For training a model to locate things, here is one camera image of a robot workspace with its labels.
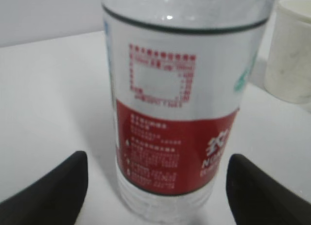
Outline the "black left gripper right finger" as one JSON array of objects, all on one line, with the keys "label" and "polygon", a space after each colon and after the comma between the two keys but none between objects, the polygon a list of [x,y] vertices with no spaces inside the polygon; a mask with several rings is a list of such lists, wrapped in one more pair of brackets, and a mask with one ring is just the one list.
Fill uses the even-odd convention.
[{"label": "black left gripper right finger", "polygon": [[311,205],[241,154],[230,157],[226,194],[238,225],[309,225]]}]

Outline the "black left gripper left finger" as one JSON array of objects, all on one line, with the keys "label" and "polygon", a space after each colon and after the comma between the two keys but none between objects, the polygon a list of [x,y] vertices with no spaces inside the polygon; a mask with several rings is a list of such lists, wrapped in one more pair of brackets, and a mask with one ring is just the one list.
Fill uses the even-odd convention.
[{"label": "black left gripper left finger", "polygon": [[87,155],[77,151],[0,204],[2,225],[73,225],[87,193]]}]

